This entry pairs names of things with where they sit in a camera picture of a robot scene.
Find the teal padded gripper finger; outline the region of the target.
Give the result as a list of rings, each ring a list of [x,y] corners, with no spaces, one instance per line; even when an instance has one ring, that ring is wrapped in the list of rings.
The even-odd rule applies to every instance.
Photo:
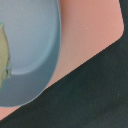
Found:
[[[0,88],[3,86],[5,80],[11,76],[11,56],[4,30],[4,24],[0,23]]]

